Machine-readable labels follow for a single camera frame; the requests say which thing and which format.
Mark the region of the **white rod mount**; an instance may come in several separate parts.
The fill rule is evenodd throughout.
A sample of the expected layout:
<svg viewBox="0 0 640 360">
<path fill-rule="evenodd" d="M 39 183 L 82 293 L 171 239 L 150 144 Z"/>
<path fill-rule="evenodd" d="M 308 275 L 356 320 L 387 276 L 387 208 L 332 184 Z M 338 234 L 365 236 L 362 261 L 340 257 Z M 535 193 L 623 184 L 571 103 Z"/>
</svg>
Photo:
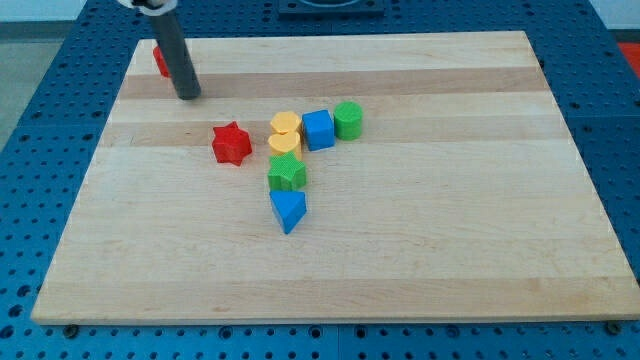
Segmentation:
<svg viewBox="0 0 640 360">
<path fill-rule="evenodd" d="M 169 11 L 177 6 L 177 0 L 117 0 L 117 2 L 128 8 L 139 8 L 153 11 Z"/>
</svg>

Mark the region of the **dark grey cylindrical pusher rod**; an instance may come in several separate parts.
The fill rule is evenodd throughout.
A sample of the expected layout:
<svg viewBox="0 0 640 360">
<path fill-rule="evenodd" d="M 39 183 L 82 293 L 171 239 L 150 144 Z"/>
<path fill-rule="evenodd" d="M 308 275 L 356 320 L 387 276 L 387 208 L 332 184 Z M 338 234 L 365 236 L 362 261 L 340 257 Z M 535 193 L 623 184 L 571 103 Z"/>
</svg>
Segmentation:
<svg viewBox="0 0 640 360">
<path fill-rule="evenodd" d="M 177 96 L 182 100 L 193 100 L 201 95 L 201 87 L 176 15 L 176 7 L 176 4 L 148 4 L 145 14 L 149 17 Z"/>
</svg>

